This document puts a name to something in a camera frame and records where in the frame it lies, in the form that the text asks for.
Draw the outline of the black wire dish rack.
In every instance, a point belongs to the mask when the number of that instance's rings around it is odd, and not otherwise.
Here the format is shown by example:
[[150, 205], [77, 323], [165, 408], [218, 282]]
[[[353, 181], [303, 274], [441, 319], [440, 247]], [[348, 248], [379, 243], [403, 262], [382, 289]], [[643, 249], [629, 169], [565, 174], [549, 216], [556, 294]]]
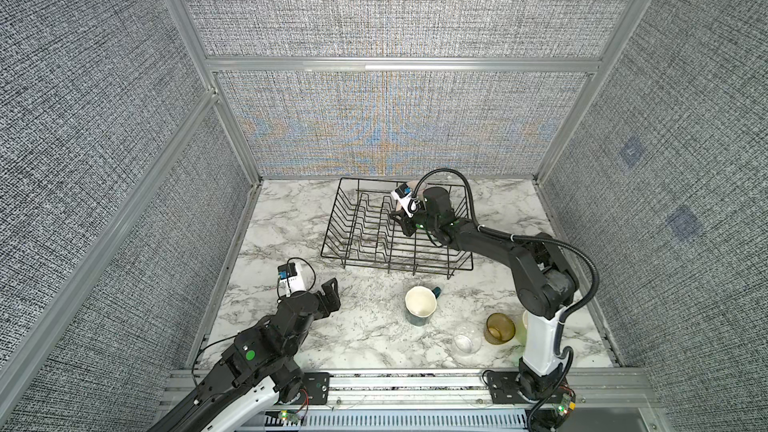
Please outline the black wire dish rack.
[[474, 269], [470, 252], [436, 247], [419, 230], [403, 234], [392, 220], [395, 180], [342, 177], [328, 220], [321, 256], [344, 267], [358, 266], [411, 274], [441, 275], [448, 279]]

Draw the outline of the dark green mug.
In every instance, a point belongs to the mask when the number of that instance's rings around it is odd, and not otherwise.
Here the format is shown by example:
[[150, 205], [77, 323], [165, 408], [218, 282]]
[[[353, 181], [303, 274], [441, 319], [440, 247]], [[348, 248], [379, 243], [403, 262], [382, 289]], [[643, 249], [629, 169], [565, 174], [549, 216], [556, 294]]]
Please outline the dark green mug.
[[438, 308], [441, 293], [440, 287], [414, 286], [409, 289], [404, 297], [406, 320], [417, 327], [426, 325]]

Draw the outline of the amber glass cup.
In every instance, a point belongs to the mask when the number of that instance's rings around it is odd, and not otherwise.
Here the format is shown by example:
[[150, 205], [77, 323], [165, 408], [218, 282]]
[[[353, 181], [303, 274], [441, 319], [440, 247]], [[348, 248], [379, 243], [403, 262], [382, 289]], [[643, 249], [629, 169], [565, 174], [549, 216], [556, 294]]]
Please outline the amber glass cup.
[[488, 343], [502, 345], [511, 341], [515, 337], [516, 331], [516, 325], [509, 316], [495, 312], [487, 317], [483, 335]]

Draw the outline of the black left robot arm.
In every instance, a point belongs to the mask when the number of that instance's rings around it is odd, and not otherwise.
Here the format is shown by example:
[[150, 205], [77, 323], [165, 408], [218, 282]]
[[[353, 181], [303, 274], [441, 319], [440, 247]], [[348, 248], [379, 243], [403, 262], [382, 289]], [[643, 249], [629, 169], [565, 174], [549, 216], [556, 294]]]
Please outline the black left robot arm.
[[234, 431], [299, 394], [304, 373], [294, 356], [314, 321], [338, 311], [338, 281], [282, 299], [276, 312], [240, 332], [210, 372], [150, 429]]

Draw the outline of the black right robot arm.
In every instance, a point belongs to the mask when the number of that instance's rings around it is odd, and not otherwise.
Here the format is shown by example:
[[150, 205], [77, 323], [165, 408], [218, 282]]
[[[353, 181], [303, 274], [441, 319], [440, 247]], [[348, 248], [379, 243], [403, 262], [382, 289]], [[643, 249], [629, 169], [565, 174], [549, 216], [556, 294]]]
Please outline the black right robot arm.
[[530, 402], [548, 400], [570, 369], [572, 352], [561, 349], [565, 321], [593, 296], [588, 293], [574, 300], [580, 284], [561, 250], [577, 250], [546, 233], [513, 235], [479, 224], [470, 188], [467, 214], [457, 213], [450, 192], [442, 186], [419, 191], [402, 183], [391, 197], [396, 206], [390, 217], [406, 236], [422, 230], [436, 246], [479, 254], [510, 269], [516, 296], [528, 312], [527, 343], [519, 363], [520, 394]]

